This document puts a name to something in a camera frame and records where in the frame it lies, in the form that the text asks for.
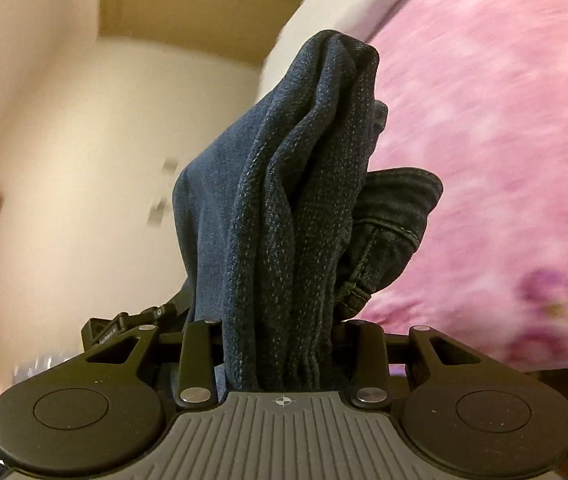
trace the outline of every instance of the round black pad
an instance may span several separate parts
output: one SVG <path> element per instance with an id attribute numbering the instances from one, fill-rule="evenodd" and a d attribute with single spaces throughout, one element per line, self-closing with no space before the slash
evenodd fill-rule
<path id="1" fill-rule="evenodd" d="M 63 377 L 41 375 L 0 396 L 0 456 L 11 466 L 52 477 L 107 472 L 164 428 L 159 397 L 139 380 L 83 377 L 64 388 Z"/>
<path id="2" fill-rule="evenodd" d="M 458 401 L 458 415 L 471 428 L 488 433 L 508 433 L 530 419 L 528 404 L 507 392 L 473 392 Z"/>
<path id="3" fill-rule="evenodd" d="M 108 399 L 85 388 L 66 388 L 45 395 L 35 405 L 39 422 L 54 430 L 79 430 L 99 422 L 108 411 Z"/>
<path id="4" fill-rule="evenodd" d="M 401 424 L 426 456 L 469 478 L 540 474 L 568 452 L 568 401 L 535 381 L 427 381 L 406 400 Z"/>

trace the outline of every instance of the jeans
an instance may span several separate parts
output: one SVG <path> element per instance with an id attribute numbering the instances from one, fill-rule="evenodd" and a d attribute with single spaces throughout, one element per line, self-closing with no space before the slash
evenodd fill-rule
<path id="1" fill-rule="evenodd" d="M 336 318 L 419 245 L 442 183 L 415 169 L 366 173 L 387 114 L 373 95 L 378 61 L 361 41 L 318 33 L 177 180 L 189 320 L 224 321 L 232 389 L 335 387 Z"/>

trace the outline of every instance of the jeans seam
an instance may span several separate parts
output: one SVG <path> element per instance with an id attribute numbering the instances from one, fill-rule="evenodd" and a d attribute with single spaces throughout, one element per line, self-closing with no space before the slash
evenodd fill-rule
<path id="1" fill-rule="evenodd" d="M 373 217 L 355 220 L 353 222 L 353 225 L 357 225 L 357 224 L 373 224 L 373 225 L 378 225 L 380 227 L 383 227 L 385 229 L 390 229 L 391 231 L 394 231 L 397 234 L 400 234 L 400 235 L 404 236 L 405 238 L 408 238 L 409 241 L 412 242 L 413 245 L 415 246 L 415 250 L 417 250 L 417 248 L 419 248 L 419 237 L 414 232 L 412 232 L 408 229 L 405 229 L 404 227 L 401 227 L 397 224 L 387 222 L 386 220 L 382 220 L 381 218 L 373 218 Z"/>
<path id="2" fill-rule="evenodd" d="M 428 170 L 423 170 L 422 168 L 413 168 L 411 166 L 405 166 L 403 168 L 390 168 L 388 170 L 378 170 L 378 171 L 372 171 L 370 173 L 379 173 L 379 174 L 418 173 L 421 176 L 426 176 L 431 182 L 434 182 L 435 184 L 437 184 L 440 193 L 444 189 L 444 185 L 442 184 L 442 180 L 435 173 L 431 173 Z"/>
<path id="3" fill-rule="evenodd" d="M 350 296 L 355 296 L 360 300 L 363 300 L 363 302 L 366 304 L 366 302 L 368 300 L 370 300 L 370 294 L 365 292 L 357 283 L 355 282 L 346 282 L 344 283 L 340 289 L 344 290 L 344 288 L 348 289 L 346 292 L 346 294 L 342 297 L 341 300 L 338 300 L 337 303 L 339 303 L 349 314 L 351 314 L 350 317 L 353 317 L 355 315 L 357 315 L 361 309 L 356 309 L 353 308 L 352 306 L 348 305 L 346 303 L 346 299 L 349 298 Z"/>
<path id="4" fill-rule="evenodd" d="M 370 255 L 370 249 L 373 246 L 373 244 L 375 243 L 377 236 L 378 236 L 378 230 L 374 229 L 373 232 L 371 233 L 370 239 L 366 243 L 366 250 L 364 251 L 364 254 L 362 254 L 362 258 L 360 258 L 360 261 L 357 263 L 357 272 L 353 276 L 353 284 L 355 286 L 357 286 L 357 282 L 359 281 L 360 277 L 362 276 L 362 271 L 363 271 L 364 267 L 366 267 L 366 263 L 368 262 L 368 257 Z"/>

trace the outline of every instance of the plastic bottle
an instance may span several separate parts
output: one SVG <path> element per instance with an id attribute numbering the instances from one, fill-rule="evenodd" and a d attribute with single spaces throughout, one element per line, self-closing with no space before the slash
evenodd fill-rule
<path id="1" fill-rule="evenodd" d="M 12 374 L 12 383 L 17 384 L 21 381 L 25 381 L 26 379 L 36 376 L 41 372 L 45 372 L 53 366 L 60 365 L 77 355 L 77 352 L 57 352 L 54 354 L 40 356 L 30 363 L 15 366 Z"/>

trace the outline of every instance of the black device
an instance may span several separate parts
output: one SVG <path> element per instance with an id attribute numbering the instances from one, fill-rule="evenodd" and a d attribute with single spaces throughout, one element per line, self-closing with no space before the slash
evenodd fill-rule
<path id="1" fill-rule="evenodd" d="M 84 353 L 4 392 L 6 478 L 559 478 L 567 400 L 432 328 L 390 335 L 342 322 L 342 391 L 219 399 L 221 322 L 184 328 L 186 312 L 172 301 L 91 319 Z M 389 364 L 405 364 L 406 377 Z"/>

